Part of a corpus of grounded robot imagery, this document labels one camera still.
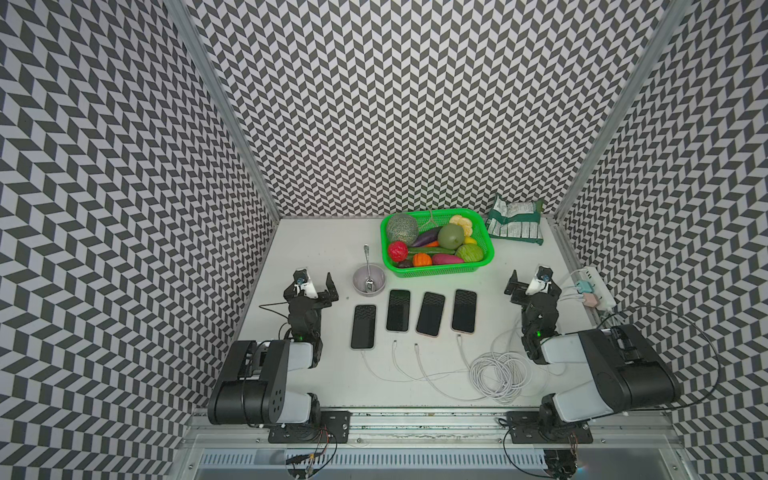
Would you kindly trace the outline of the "black phone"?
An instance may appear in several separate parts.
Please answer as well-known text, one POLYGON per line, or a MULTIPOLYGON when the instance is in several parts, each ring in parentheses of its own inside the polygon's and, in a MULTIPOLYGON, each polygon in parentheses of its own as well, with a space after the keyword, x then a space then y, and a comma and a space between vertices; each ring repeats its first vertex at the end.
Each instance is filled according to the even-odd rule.
POLYGON ((454 307, 451 328, 460 333, 473 334, 476 327, 477 293, 457 289, 454 296, 454 307))
POLYGON ((444 305, 444 295, 426 292, 422 300, 416 332, 421 335, 436 338, 439 335, 441 327, 444 305))
POLYGON ((353 315, 350 346, 353 350, 370 350, 375 343, 377 307, 357 305, 353 315))
POLYGON ((390 332, 407 332, 410 320, 411 293, 408 290, 390 291, 386 329, 390 332))

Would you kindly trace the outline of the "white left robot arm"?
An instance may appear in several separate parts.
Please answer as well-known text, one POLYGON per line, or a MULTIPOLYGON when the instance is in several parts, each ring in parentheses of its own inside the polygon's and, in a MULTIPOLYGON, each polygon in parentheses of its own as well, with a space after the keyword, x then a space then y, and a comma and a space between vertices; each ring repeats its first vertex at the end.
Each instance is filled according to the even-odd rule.
POLYGON ((282 339, 235 341, 207 404, 214 425, 321 428, 318 397, 287 386, 292 371, 318 366, 322 351, 322 310, 339 300, 330 275, 326 289, 315 288, 308 272, 294 272, 283 293, 289 331, 282 339))

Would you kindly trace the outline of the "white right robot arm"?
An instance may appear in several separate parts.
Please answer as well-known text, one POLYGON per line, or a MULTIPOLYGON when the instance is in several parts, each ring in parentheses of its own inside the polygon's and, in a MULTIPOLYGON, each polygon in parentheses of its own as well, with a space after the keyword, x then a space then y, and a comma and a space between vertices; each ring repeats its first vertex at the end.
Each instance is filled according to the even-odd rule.
POLYGON ((324 318, 305 383, 333 407, 523 408, 564 423, 669 409, 681 386, 632 325, 575 329, 555 284, 402 281, 324 318))

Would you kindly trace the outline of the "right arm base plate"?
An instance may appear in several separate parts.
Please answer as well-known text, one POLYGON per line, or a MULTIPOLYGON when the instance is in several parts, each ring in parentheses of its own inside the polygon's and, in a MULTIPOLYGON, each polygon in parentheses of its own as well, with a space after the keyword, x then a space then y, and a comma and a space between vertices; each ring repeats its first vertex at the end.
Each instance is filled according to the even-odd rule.
POLYGON ((594 442, 587 422, 562 422, 558 417, 542 418, 534 411, 508 411, 505 420, 514 444, 589 445, 594 442))

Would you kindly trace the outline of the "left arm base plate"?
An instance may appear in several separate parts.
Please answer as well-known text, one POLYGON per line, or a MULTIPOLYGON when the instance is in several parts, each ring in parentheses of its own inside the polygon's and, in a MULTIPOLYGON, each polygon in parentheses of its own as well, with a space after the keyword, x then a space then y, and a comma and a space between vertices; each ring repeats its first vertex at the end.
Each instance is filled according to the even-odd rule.
POLYGON ((348 410, 322 410, 301 424, 281 424, 269 429, 270 444, 309 444, 328 439, 331 444, 346 444, 349 438, 352 412, 348 410))

